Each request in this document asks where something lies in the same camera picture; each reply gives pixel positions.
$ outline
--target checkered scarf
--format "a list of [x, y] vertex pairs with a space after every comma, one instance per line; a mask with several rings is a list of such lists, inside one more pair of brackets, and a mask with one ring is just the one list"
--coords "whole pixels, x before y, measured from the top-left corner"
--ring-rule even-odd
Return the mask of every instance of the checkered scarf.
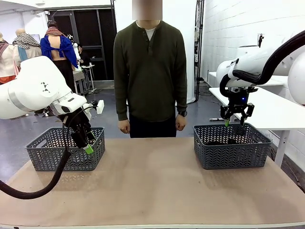
[[13, 41], [13, 45], [18, 45], [24, 49], [30, 49], [30, 46], [40, 47], [40, 44], [27, 33], [19, 34]]
[[0, 58], [4, 52], [4, 50], [8, 47], [8, 43], [6, 42], [6, 40], [2, 40], [0, 41]]
[[60, 32], [56, 27], [49, 27], [46, 35], [53, 35], [53, 36], [64, 36], [62, 32]]

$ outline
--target white undershirt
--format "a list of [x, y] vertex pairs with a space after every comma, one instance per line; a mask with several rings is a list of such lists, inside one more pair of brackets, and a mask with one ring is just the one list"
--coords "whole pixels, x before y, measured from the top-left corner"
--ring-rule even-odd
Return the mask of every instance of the white undershirt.
[[156, 28], [153, 28], [151, 30], [146, 30], [149, 41], [151, 41], [151, 39], [153, 37], [153, 33], [154, 33], [155, 30], [156, 30]]

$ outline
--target man's left hand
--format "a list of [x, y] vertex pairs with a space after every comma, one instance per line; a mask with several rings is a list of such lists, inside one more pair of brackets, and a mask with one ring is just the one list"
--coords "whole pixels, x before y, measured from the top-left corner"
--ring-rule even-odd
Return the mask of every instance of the man's left hand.
[[179, 131], [183, 131], [183, 129], [186, 127], [187, 121], [186, 117], [183, 117], [182, 115], [177, 115], [176, 118], [176, 129]]

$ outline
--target orange cloth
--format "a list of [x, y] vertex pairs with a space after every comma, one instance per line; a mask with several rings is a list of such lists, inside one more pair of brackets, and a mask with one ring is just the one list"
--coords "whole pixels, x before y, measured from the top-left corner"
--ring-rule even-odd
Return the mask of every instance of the orange cloth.
[[8, 83], [16, 78], [15, 75], [7, 76], [7, 77], [0, 77], [0, 83]]

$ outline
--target black watch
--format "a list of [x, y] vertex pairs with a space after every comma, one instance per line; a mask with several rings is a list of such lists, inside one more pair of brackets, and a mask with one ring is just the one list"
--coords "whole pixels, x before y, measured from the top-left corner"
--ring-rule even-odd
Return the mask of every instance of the black watch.
[[183, 116], [183, 117], [186, 117], [187, 116], [187, 111], [179, 111], [178, 114]]

